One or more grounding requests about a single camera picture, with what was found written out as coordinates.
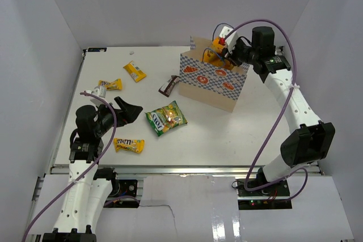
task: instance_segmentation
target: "white wall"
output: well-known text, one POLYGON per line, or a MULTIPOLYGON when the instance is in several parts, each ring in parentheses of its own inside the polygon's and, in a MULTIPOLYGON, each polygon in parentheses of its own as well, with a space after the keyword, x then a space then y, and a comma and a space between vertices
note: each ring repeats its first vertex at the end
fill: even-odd
MULTIPOLYGON (((55 0, 81 48, 187 45, 220 22, 268 18, 291 33, 309 0, 55 0)), ((241 32, 251 35, 252 27, 241 32)), ((283 39, 277 34, 277 42, 283 39)))
POLYGON ((363 0, 310 0, 291 38, 298 83, 336 134, 321 166, 340 193, 356 241, 363 241, 363 0))
POLYGON ((0 241, 20 241, 82 51, 54 0, 0 0, 0 241))

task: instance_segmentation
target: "black cable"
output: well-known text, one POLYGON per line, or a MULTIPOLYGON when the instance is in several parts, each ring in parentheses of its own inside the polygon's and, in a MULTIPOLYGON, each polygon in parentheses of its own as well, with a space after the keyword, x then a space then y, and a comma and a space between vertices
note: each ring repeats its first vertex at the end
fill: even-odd
POLYGON ((108 196, 109 197, 114 197, 115 195, 117 195, 119 193, 121 193, 121 186, 120 186, 120 184, 119 184, 119 187, 117 188, 117 192, 115 194, 113 194, 113 195, 108 195, 108 196))
POLYGON ((234 182, 232 182, 231 184, 233 189, 240 189, 241 186, 244 186, 244 182, 243 181, 239 181, 239 180, 235 180, 234 182), (237 185, 236 187, 233 187, 233 184, 237 182, 237 183, 241 183, 242 185, 237 185))
POLYGON ((218 28, 220 25, 226 25, 226 26, 229 26, 229 27, 231 27, 231 28, 234 28, 234 27, 232 27, 230 24, 227 24, 227 23, 220 23, 220 24, 218 24, 218 25, 216 26, 216 28, 214 29, 214 31, 213 31, 212 41, 214 41, 214 34, 216 34, 216 30, 217 30, 217 28, 218 28))
POLYGON ((240 39, 240 38, 244 38, 246 40, 246 42, 248 42, 249 45, 252 45, 251 41, 247 37, 239 36, 238 39, 240 39))

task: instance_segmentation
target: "yellow candy wrapper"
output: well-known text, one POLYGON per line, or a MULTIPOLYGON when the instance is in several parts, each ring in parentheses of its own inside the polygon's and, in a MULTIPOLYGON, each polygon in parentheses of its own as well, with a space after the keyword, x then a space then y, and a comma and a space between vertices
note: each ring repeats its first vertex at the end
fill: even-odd
POLYGON ((98 85, 106 87, 106 90, 122 90, 123 83, 121 79, 116 79, 113 82, 106 82, 105 80, 99 80, 98 85))
POLYGON ((128 140, 121 138, 114 138, 113 144, 115 145, 115 150, 127 150, 135 153, 141 153, 145 145, 145 140, 128 140))
POLYGON ((135 80, 135 82, 139 82, 144 77, 146 77, 146 74, 142 72, 140 68, 137 67, 134 61, 131 61, 127 65, 125 65, 124 69, 127 71, 127 73, 130 74, 130 76, 135 80))

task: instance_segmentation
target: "cable clip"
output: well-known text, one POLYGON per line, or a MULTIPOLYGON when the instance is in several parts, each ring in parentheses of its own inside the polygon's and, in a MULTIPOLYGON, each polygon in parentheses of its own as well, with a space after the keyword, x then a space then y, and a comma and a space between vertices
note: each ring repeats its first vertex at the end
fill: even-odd
POLYGON ((300 85, 292 85, 292 84, 290 84, 289 86, 288 86, 288 89, 291 89, 291 88, 294 88, 294 89, 300 89, 300 85))
POLYGON ((78 184, 79 183, 79 181, 76 181, 75 179, 71 179, 70 180, 73 184, 78 184))
POLYGON ((283 181, 286 181, 289 177, 291 177, 291 173, 290 174, 288 174, 288 175, 286 175, 285 177, 284 177, 284 179, 283 179, 283 181))

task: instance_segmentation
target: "brown candy wrapper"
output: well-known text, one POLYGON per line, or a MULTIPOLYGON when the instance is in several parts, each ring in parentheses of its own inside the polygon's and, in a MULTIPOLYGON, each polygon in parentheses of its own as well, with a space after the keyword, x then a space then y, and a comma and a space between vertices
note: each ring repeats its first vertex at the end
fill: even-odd
POLYGON ((164 96, 169 97, 171 91, 178 82, 179 76, 171 76, 171 79, 169 79, 162 87, 160 87, 159 92, 164 96))

